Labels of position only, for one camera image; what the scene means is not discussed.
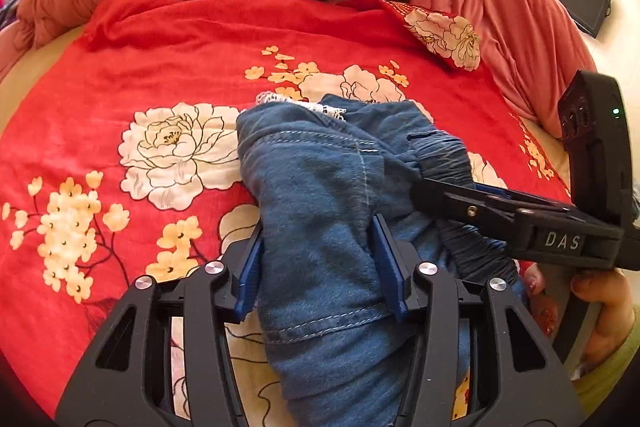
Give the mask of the right hand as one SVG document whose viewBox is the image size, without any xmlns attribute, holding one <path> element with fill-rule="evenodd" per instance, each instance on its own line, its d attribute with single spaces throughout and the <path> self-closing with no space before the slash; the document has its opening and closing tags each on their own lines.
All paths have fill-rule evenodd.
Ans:
<svg viewBox="0 0 640 427">
<path fill-rule="evenodd" d="M 619 269 L 578 271 L 529 263 L 522 275 L 533 318 L 572 377 L 602 365 L 631 336 L 634 296 Z"/>
</svg>

